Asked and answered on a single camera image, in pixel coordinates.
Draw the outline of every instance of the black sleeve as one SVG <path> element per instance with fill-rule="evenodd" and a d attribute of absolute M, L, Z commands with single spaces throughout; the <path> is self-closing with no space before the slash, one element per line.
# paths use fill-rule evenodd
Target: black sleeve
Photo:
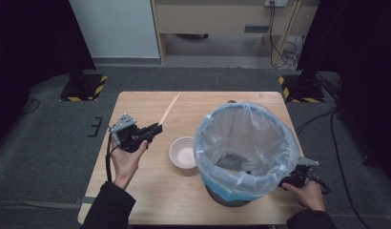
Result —
<path fill-rule="evenodd" d="M 335 224 L 326 212 L 313 211 L 307 208 L 287 220 L 289 229 L 336 229 Z"/>
<path fill-rule="evenodd" d="M 135 199 L 125 190 L 106 181 L 100 189 L 81 229 L 127 228 Z"/>

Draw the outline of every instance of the electrical socket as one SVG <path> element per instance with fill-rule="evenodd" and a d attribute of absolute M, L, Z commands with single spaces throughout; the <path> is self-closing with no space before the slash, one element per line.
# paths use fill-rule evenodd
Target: electrical socket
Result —
<path fill-rule="evenodd" d="M 272 7 L 273 6 L 272 2 L 275 3 L 276 7 L 284 8 L 287 6 L 288 0 L 266 0 L 264 2 L 264 6 L 265 7 Z"/>

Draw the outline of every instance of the desk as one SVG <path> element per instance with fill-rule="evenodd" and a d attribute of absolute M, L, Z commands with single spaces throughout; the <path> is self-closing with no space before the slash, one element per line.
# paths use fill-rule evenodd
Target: desk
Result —
<path fill-rule="evenodd" d="M 158 122 L 178 92 L 125 92 L 114 107 L 110 126 L 127 113 L 139 128 Z M 181 170 L 169 159 L 169 148 L 179 137 L 193 136 L 205 115 L 229 100 L 253 101 L 269 108 L 294 130 L 279 93 L 183 92 L 139 162 L 139 169 L 127 191 L 137 200 L 130 224 L 285 224 L 302 208 L 290 192 L 274 192 L 241 207 L 225 207 L 211 199 L 197 168 Z M 95 198 L 107 179 L 105 154 L 108 135 L 94 166 L 86 197 Z M 91 205 L 83 203 L 78 221 L 83 223 Z"/>
<path fill-rule="evenodd" d="M 247 26 L 270 28 L 271 7 L 264 0 L 152 0 L 154 24 L 162 63 L 169 34 L 243 34 Z M 289 0 L 275 8 L 273 40 L 280 52 L 289 35 L 306 35 L 319 0 Z M 269 51 L 268 31 L 264 40 Z M 279 59 L 274 52 L 276 62 Z"/>

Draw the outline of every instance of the person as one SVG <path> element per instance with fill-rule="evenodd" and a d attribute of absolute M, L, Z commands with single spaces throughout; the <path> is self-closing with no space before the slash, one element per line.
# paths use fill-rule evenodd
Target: person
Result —
<path fill-rule="evenodd" d="M 128 216 L 135 205 L 135 199 L 125 190 L 138 169 L 138 163 L 147 149 L 148 142 L 143 141 L 134 153 L 128 154 L 113 140 L 112 161 L 115 169 L 114 182 L 106 181 L 100 188 L 81 229 L 125 229 Z M 336 228 L 330 216 L 325 212 L 322 194 L 315 181 L 309 181 L 299 189 L 283 183 L 282 187 L 297 195 L 305 210 L 296 213 L 287 220 L 289 229 L 333 229 Z"/>

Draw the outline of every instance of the transparent plastic liner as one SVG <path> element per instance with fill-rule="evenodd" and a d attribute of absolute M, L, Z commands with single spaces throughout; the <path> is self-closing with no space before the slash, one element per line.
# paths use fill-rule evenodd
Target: transparent plastic liner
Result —
<path fill-rule="evenodd" d="M 201 178 L 226 201 L 269 194 L 295 170 L 300 148 L 293 132 L 269 109 L 228 103 L 206 115 L 195 132 Z"/>

